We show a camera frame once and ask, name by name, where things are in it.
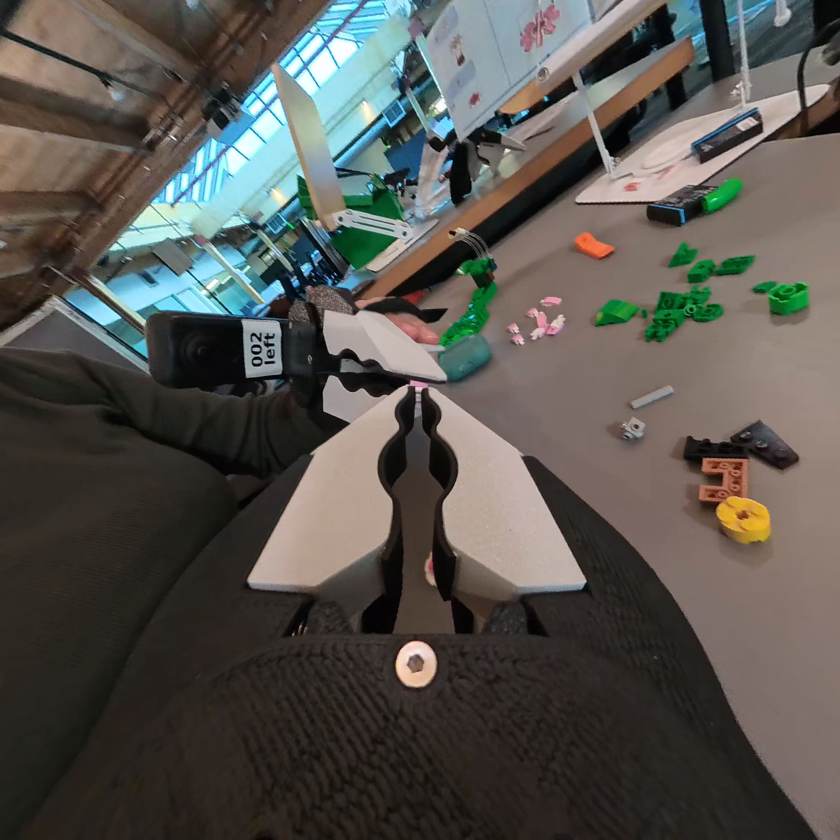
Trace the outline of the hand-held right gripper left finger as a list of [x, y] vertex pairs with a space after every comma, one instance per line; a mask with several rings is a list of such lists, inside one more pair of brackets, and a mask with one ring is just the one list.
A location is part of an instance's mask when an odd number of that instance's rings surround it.
[[390, 634], [403, 593], [394, 484], [406, 469], [413, 388], [383, 398], [311, 455], [250, 572], [252, 590], [335, 602], [366, 633]]

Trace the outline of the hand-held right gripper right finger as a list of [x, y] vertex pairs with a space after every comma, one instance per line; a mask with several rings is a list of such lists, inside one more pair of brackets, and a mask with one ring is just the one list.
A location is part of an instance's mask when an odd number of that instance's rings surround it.
[[472, 602], [580, 592], [586, 578], [526, 457], [439, 390], [421, 391], [435, 503], [432, 572], [457, 634], [474, 630]]

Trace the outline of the tilted panel on white arm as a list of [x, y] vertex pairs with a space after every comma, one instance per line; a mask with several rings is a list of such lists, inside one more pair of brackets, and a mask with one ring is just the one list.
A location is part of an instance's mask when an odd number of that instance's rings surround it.
[[271, 69], [310, 200], [321, 225], [331, 233], [346, 227], [399, 242], [408, 241], [413, 231], [402, 219], [347, 207], [314, 100], [281, 66], [273, 64]]

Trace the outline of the wood-edged side desk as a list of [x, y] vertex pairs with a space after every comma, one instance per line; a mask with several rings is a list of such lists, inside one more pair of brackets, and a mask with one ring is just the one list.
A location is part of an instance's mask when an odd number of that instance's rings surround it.
[[[668, 98], [657, 90], [677, 88], [694, 58], [691, 38], [683, 38], [589, 88], [608, 151], [623, 154], [654, 118], [666, 115]], [[364, 298], [419, 291], [450, 278], [472, 256], [466, 242], [448, 236], [451, 230], [472, 230], [494, 245], [598, 169], [595, 157], [585, 105], [570, 95], [558, 103], [554, 120], [542, 126], [530, 151], [507, 155], [498, 175], [484, 174], [462, 204], [443, 211], [433, 231], [376, 276]]]

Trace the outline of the person's left hand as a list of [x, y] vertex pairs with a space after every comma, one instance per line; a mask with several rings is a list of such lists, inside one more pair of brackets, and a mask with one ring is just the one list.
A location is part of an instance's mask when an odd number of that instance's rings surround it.
[[388, 313], [385, 316], [415, 343], [432, 346], [439, 345], [438, 334], [424, 320], [417, 316], [406, 312]]

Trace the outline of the teal case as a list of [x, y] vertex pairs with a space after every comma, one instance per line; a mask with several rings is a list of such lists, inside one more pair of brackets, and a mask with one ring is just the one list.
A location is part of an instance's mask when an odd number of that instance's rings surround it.
[[482, 334], [471, 334], [437, 353], [437, 364], [447, 382], [460, 382], [488, 365], [491, 351]]

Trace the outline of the bright green object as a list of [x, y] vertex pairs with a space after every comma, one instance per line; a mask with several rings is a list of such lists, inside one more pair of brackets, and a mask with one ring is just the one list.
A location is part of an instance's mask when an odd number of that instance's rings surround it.
[[483, 330], [489, 318], [489, 306], [497, 294], [496, 269], [497, 263], [491, 255], [468, 259], [457, 268], [456, 274], [471, 278], [475, 288], [464, 313], [441, 336], [440, 346], [448, 347]]

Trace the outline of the large green board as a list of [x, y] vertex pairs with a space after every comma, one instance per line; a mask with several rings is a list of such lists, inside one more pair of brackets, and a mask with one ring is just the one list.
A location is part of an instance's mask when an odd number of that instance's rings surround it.
[[[315, 222], [317, 215], [306, 179], [302, 175], [297, 176], [297, 187], [297, 198], [302, 210], [308, 220]], [[348, 209], [404, 221], [403, 207], [397, 194], [378, 174], [370, 175], [365, 189], [366, 191], [362, 193], [344, 195]], [[366, 232], [354, 227], [340, 227], [330, 236], [331, 245], [355, 269], [365, 267], [395, 241], [394, 237]]]

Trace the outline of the black device on stand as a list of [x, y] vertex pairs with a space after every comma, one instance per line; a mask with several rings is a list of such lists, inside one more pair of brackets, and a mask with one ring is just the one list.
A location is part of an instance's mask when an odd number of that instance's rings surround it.
[[486, 128], [476, 129], [464, 140], [460, 140], [454, 130], [444, 136], [426, 131], [415, 208], [431, 213], [438, 203], [437, 194], [443, 182], [448, 184], [450, 202], [457, 207], [472, 193], [483, 168], [497, 175], [507, 152], [526, 149], [524, 142]]

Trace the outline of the black studded plate brick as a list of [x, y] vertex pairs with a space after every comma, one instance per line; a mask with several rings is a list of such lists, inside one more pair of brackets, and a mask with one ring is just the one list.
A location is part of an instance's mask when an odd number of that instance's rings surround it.
[[749, 447], [729, 440], [713, 442], [708, 438], [687, 436], [682, 457], [690, 463], [700, 464], [704, 459], [748, 459]]

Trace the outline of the person's torso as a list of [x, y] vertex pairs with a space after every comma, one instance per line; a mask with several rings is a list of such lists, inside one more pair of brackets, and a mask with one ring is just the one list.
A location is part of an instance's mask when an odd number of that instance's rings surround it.
[[2, 838], [36, 814], [156, 606], [235, 516], [227, 476], [89, 407], [2, 409]]

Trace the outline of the yellow round brick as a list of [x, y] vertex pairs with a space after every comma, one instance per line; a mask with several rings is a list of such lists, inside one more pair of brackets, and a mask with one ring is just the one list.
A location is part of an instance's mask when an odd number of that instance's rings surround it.
[[721, 532], [735, 543], [764, 543], [770, 539], [770, 513], [755, 500], [729, 497], [717, 504], [716, 516]]

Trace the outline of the open flower instruction booklet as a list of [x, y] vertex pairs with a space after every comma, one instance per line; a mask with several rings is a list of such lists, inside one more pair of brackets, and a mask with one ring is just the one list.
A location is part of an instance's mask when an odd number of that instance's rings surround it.
[[464, 141], [594, 24], [587, 1], [453, 1], [425, 36], [424, 58]]

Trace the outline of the small black box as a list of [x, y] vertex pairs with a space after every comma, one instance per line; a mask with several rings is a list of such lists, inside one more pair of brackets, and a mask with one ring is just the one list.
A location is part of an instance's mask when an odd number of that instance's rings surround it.
[[752, 108], [730, 119], [700, 137], [690, 146], [692, 155], [701, 164], [708, 163], [763, 133], [763, 117], [759, 108]]
[[703, 214], [704, 199], [716, 189], [714, 185], [681, 187], [666, 198], [648, 204], [647, 219], [657, 224], [682, 227]]

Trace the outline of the green round toy piece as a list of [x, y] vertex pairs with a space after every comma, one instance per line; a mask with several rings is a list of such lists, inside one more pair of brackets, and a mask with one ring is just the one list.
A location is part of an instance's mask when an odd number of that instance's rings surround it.
[[722, 210], [739, 197], [742, 187], [740, 178], [728, 178], [701, 198], [700, 211], [704, 215], [709, 215]]

